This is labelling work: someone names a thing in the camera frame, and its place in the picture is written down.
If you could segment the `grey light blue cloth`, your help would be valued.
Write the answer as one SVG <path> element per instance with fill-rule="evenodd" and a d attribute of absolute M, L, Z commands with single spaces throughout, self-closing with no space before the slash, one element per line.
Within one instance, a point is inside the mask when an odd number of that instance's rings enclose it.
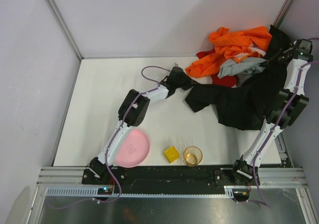
<path fill-rule="evenodd" d="M 263 58 L 248 57 L 242 62 L 236 63 L 233 59 L 228 59 L 220 66 L 217 77 L 236 76 L 238 78 L 236 87 L 240 87 L 255 74 L 262 73 L 266 68 L 266 61 Z"/>

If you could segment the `black cloth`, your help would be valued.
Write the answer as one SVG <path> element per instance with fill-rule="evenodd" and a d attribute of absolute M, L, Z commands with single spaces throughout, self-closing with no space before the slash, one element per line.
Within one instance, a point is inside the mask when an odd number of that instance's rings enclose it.
<path fill-rule="evenodd" d="M 291 39 L 271 26 L 272 39 L 266 51 L 265 70 L 253 75 L 238 88 L 213 84 L 196 84 L 185 98 L 193 112 L 214 106 L 218 122 L 239 130 L 260 130 L 264 116 L 284 87 L 287 65 L 279 56 L 290 47 Z"/>

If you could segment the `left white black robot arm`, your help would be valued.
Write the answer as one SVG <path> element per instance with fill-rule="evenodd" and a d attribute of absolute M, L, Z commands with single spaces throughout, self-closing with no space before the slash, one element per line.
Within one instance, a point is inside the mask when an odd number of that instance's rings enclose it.
<path fill-rule="evenodd" d="M 144 70 L 151 67 L 144 67 L 141 75 L 143 78 L 155 82 L 156 86 L 144 92 L 138 92 L 134 89 L 128 92 L 118 110 L 118 123 L 115 130 L 99 155 L 86 166 L 83 172 L 83 183 L 89 180 L 103 182 L 111 177 L 114 178 L 111 167 L 116 163 L 116 156 L 130 132 L 143 122 L 149 105 L 171 97 L 177 89 L 187 91 L 198 84 L 176 64 L 171 69 L 161 67 L 168 72 L 168 75 L 161 81 L 148 78 L 144 75 Z"/>

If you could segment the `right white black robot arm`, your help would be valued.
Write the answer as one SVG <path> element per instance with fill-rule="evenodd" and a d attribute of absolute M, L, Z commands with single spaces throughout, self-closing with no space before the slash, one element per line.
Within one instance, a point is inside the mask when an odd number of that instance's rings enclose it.
<path fill-rule="evenodd" d="M 287 70 L 285 84 L 267 110 L 255 141 L 233 165 L 231 180 L 236 185 L 245 185 L 257 178 L 261 160 L 270 144 L 307 106 L 309 98 L 305 97 L 304 83 L 313 63 L 312 48 L 311 39 L 298 39 L 280 59 Z"/>

